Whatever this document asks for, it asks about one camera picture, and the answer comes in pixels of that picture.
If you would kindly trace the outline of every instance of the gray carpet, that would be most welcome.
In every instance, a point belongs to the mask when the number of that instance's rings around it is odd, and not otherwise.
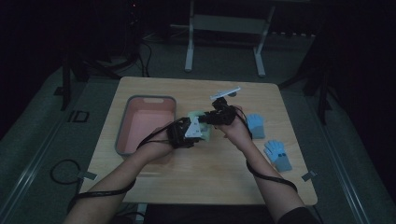
[[[183,37],[174,42],[148,44],[152,48],[149,73],[152,77],[231,80],[247,82],[281,83],[292,77],[303,59],[312,39],[295,36],[285,38],[273,35],[267,39],[264,65],[267,77],[256,75],[252,49],[246,46],[220,45],[214,47],[207,41],[195,46],[191,73],[184,72],[186,44]],[[146,61],[149,49],[142,46]],[[139,65],[119,71],[122,76],[141,76]],[[19,176],[29,161],[49,142],[41,167],[30,188],[16,202],[7,221],[9,223],[60,223],[66,215],[66,207],[76,185],[63,186],[50,179],[50,169],[58,161],[76,160],[85,170],[91,160],[97,138],[106,119],[106,113],[118,82],[106,77],[92,76],[87,84],[74,83],[75,96],[68,111],[61,112],[61,98],[52,93],[60,85],[60,71],[52,75],[28,106],[21,118],[0,143],[1,205],[12,193]],[[283,90],[282,97],[290,120],[304,154],[308,170],[318,175],[313,183],[318,195],[316,208],[324,223],[396,223],[396,209],[381,184],[368,158],[361,140],[342,108],[329,97],[332,106],[327,111],[328,125],[318,122],[315,114],[318,98],[305,97],[304,81]],[[88,122],[67,122],[72,110],[90,112]],[[51,128],[61,121],[53,139],[46,139]],[[330,147],[334,147],[343,162],[347,176],[359,196],[367,215],[366,221],[356,219],[351,209],[347,190],[337,174]],[[74,180],[77,169],[65,163],[56,169],[56,177],[62,181]]]

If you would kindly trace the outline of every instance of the white metal frame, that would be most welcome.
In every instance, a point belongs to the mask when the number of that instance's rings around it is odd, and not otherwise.
[[[186,65],[184,70],[186,72],[192,71],[192,60],[194,54],[194,30],[235,32],[256,34],[261,36],[259,44],[253,48],[253,53],[258,75],[259,77],[264,77],[265,70],[262,62],[262,47],[264,45],[265,37],[268,35],[268,29],[275,12],[275,7],[271,7],[266,20],[258,20],[194,14],[194,2],[195,0],[190,0],[189,45],[187,48]]]

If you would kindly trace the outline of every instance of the light blue glove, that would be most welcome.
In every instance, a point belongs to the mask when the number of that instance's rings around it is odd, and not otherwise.
[[[292,169],[288,155],[285,152],[285,146],[282,142],[276,140],[268,141],[265,143],[264,152],[279,172],[289,171]]]
[[[258,114],[247,115],[247,126],[253,139],[264,138],[264,118]]]

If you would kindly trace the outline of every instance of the plastic bin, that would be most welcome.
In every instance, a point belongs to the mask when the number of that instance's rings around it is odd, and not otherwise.
[[[117,136],[117,153],[131,155],[156,128],[174,121],[176,105],[176,100],[170,96],[136,95],[129,98]]]

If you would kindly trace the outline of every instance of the forearm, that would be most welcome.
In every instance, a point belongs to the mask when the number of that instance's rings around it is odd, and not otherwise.
[[[255,145],[251,144],[246,148],[240,149],[244,153],[247,162],[257,173],[282,178]],[[283,215],[292,209],[304,206],[300,196],[291,186],[260,179],[256,176],[254,178],[275,222],[278,222]]]
[[[89,191],[124,189],[130,185],[145,166],[144,157],[136,152]],[[64,223],[108,223],[114,217],[125,194],[79,199]]]

